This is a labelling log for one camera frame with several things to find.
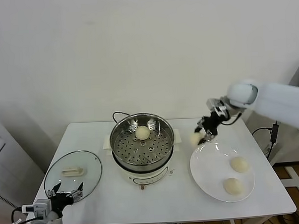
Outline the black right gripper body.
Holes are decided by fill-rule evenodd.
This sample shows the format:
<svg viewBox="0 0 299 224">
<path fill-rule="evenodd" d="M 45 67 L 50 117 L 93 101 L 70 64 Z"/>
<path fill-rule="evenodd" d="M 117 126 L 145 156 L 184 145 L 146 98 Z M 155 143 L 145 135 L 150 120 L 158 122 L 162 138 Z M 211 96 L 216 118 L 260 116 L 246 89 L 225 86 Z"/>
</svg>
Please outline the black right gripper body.
<svg viewBox="0 0 299 224">
<path fill-rule="evenodd" d="M 223 116 L 211 112 L 210 116 L 202 117 L 202 126 L 207 134 L 217 134 L 217 127 L 223 122 Z"/>
</svg>

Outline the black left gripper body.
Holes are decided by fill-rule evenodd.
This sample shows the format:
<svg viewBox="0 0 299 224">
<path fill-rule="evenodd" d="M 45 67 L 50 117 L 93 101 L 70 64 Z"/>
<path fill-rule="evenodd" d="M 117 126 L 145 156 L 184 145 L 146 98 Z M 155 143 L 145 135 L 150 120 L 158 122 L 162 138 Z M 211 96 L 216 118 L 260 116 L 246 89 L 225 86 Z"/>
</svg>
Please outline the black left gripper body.
<svg viewBox="0 0 299 224">
<path fill-rule="evenodd" d="M 50 198 L 52 211 L 57 215 L 62 215 L 66 206 L 72 205 L 72 197 L 67 196 L 67 193 L 57 193 Z"/>
</svg>

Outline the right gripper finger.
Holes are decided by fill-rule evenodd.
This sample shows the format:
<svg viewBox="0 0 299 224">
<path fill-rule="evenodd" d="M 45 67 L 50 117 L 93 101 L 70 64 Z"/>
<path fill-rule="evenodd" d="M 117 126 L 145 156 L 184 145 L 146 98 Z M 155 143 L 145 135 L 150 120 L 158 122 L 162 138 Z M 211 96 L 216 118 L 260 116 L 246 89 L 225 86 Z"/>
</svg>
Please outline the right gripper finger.
<svg viewBox="0 0 299 224">
<path fill-rule="evenodd" d="M 195 128 L 194 132 L 195 133 L 198 133 L 202 130 L 202 128 L 204 127 L 204 119 L 200 119 L 198 122 L 197 122 L 197 127 Z"/>
<path fill-rule="evenodd" d="M 198 141 L 199 144 L 210 142 L 216 137 L 216 135 L 210 132 L 209 130 L 206 133 L 200 132 L 199 134 L 200 134 L 200 139 Z"/>
</svg>

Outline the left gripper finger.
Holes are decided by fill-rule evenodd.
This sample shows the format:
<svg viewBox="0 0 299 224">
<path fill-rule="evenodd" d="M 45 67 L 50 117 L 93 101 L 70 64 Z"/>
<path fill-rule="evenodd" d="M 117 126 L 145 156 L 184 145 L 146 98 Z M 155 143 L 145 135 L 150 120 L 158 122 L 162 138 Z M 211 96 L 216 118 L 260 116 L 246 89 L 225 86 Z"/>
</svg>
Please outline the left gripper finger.
<svg viewBox="0 0 299 224">
<path fill-rule="evenodd" d="M 83 184 L 81 183 L 76 190 L 71 191 L 68 195 L 73 199 L 73 202 L 78 202 L 83 197 Z"/>
<path fill-rule="evenodd" d="M 55 185 L 51 190 L 48 190 L 47 191 L 48 197 L 55 197 L 60 186 L 61 186 L 61 182 Z"/>
</svg>

